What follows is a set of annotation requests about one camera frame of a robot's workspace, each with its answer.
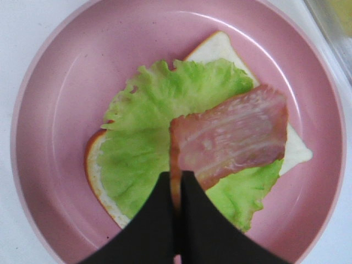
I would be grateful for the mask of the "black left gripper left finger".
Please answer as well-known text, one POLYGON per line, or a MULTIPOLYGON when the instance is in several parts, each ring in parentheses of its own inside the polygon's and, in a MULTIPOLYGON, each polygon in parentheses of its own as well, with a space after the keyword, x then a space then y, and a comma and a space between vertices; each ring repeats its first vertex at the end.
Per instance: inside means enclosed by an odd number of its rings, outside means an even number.
POLYGON ((81 263, 173 263, 174 218, 168 172, 117 236, 81 263))

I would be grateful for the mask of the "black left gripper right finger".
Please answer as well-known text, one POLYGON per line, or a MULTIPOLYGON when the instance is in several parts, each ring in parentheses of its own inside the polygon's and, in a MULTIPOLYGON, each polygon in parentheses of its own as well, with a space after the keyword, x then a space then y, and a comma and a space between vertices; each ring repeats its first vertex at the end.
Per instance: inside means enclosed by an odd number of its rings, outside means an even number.
POLYGON ((236 229, 209 200, 194 173, 181 177, 182 263, 277 263, 278 257, 236 229))

